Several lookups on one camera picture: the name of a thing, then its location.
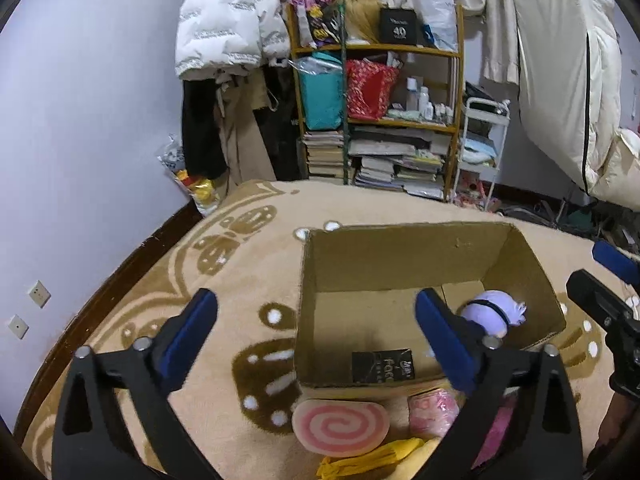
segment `bookshelf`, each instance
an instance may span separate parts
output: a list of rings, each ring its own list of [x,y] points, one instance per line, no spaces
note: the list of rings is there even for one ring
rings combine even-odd
[[[452,178],[454,175],[454,167],[457,160],[458,152],[458,137],[460,134],[460,121],[462,117],[462,93],[464,86],[464,23],[462,6],[456,5],[457,13],[457,26],[458,26],[458,52],[448,52],[445,50],[439,50],[437,48],[430,48],[428,46],[421,45],[403,45],[403,44],[386,44],[386,43],[370,43],[370,44],[347,44],[346,32],[344,27],[344,0],[340,0],[338,4],[340,9],[340,44],[331,44],[322,46],[320,48],[311,48],[308,46],[300,45],[300,35],[298,32],[298,20],[293,6],[287,4],[287,27],[289,29],[289,37],[291,41],[291,58],[298,59],[300,57],[308,56],[313,52],[340,52],[342,58],[342,65],[346,66],[346,61],[350,58],[350,53],[362,53],[363,51],[371,52],[411,52],[421,56],[437,56],[446,58],[448,62],[448,77],[446,81],[428,81],[425,80],[425,86],[430,88],[435,87],[443,89],[447,93],[447,104],[453,108],[454,120],[452,124],[439,124],[439,123],[417,123],[412,121],[403,121],[396,119],[383,118],[377,121],[364,121],[349,118],[347,114],[347,76],[346,70],[343,71],[343,117],[346,118],[342,124],[342,130],[344,133],[344,178],[343,183],[348,183],[347,167],[348,167],[348,149],[349,149],[349,124],[373,124],[375,126],[390,126],[394,128],[423,128],[425,130],[433,130],[434,132],[449,134],[451,136],[449,144],[449,153],[446,158],[446,171],[444,174],[444,202],[449,200],[449,195],[452,191]],[[300,128],[300,137],[305,135],[305,116],[304,107],[302,104],[302,93],[300,90],[300,78],[298,71],[294,70],[294,84],[296,91],[296,105],[298,107],[298,124]]]

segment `teal bag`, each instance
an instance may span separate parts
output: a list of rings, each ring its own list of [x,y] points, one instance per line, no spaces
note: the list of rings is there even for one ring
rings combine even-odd
[[[312,57],[340,64],[340,60],[324,52]],[[300,73],[302,104],[308,130],[335,130],[342,124],[342,74],[310,75]]]

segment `wall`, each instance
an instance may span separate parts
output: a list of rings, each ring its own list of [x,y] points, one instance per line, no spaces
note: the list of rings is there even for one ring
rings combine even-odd
[[[638,100],[638,95],[634,95],[634,89],[640,90],[640,77],[632,74],[631,70],[640,72],[640,41],[618,8],[614,18],[622,51],[620,125],[637,131],[640,105],[634,120],[631,119],[631,115],[634,99]],[[573,189],[572,201],[583,202],[584,193],[572,186],[572,181],[558,165],[527,137],[518,116],[517,86],[493,83],[481,77],[483,33],[484,24],[481,18],[465,20],[465,79],[474,84],[481,84],[498,101],[503,99],[511,101],[511,124],[498,182],[556,198],[564,198],[567,192]]]
[[[186,202],[155,158],[179,134],[182,0],[22,0],[0,33],[0,415],[63,329]],[[52,293],[40,310],[36,280]],[[13,314],[30,326],[18,340]]]

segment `purple plush toy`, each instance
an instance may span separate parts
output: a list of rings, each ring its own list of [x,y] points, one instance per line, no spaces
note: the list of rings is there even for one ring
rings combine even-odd
[[[488,335],[502,339],[507,335],[509,326],[525,322],[526,309],[524,303],[516,303],[506,292],[488,290],[469,301],[460,316],[484,327]]]

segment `red patterned bag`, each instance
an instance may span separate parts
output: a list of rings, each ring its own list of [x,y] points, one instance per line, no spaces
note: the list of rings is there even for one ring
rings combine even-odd
[[[389,106],[391,87],[399,70],[361,59],[347,61],[347,109],[354,119],[378,120]]]

